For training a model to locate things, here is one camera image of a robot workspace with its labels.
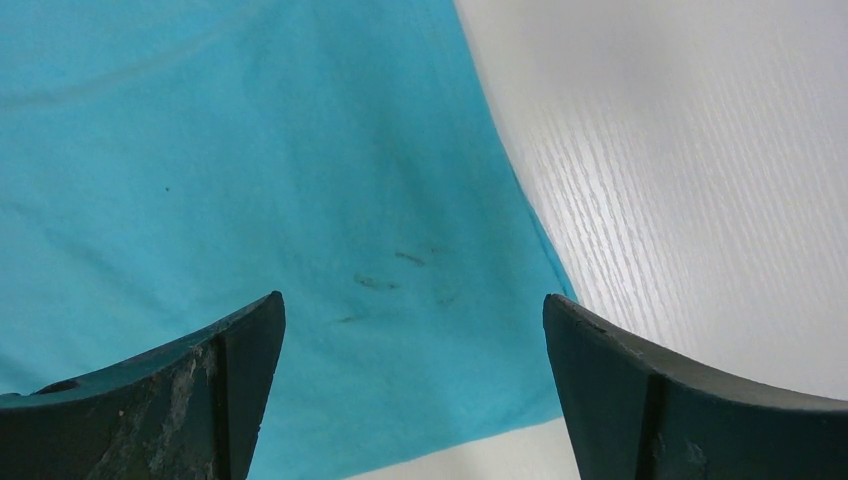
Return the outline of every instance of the blue cloth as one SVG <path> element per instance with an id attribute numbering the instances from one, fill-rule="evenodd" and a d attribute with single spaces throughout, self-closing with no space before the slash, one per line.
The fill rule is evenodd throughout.
<path id="1" fill-rule="evenodd" d="M 279 289 L 251 478 L 331 478 L 560 414 L 567 280 L 450 0 L 0 7 L 0 391 Z"/>

